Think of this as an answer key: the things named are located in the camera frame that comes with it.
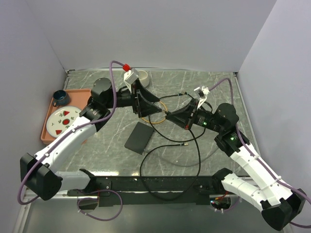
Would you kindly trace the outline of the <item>black network switch box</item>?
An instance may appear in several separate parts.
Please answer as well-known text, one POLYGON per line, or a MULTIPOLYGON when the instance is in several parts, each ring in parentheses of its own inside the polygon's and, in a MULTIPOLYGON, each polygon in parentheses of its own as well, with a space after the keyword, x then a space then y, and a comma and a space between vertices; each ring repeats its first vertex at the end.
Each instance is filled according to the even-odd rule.
POLYGON ((154 129, 146 124, 138 122, 124 144, 124 147, 137 154, 142 155, 154 129))

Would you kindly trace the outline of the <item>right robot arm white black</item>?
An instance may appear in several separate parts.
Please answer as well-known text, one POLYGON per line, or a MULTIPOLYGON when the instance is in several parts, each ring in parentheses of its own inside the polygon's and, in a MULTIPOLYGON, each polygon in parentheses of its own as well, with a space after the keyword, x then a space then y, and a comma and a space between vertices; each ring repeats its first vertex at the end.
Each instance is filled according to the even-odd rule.
POLYGON ((257 153, 254 146, 237 128, 239 117, 234 105, 222 103, 214 113, 197 107, 197 101, 168 113, 166 119, 179 127, 190 130, 198 125, 217 132, 218 148, 238 163, 255 182, 255 185, 239 178, 231 170, 223 168, 215 173, 213 190, 234 193, 252 204, 266 223, 280 231, 300 214, 307 199, 301 189, 295 189, 283 181, 257 153))

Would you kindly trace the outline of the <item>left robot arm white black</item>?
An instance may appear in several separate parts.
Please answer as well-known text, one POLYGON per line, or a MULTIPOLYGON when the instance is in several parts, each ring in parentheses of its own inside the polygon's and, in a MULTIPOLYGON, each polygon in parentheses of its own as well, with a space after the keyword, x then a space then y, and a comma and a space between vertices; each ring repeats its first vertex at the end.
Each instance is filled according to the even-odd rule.
POLYGON ((91 90, 87 106, 72 125, 35 155, 26 153, 20 159, 21 186, 28 187, 42 200, 49 200, 59 191, 78 189, 91 195, 96 177, 83 169, 60 172, 59 168, 75 149, 97 133, 112 117, 117 107, 131 106, 138 117, 160 113, 154 103, 160 99, 135 80, 128 89, 116 92, 114 82, 99 78, 91 90))

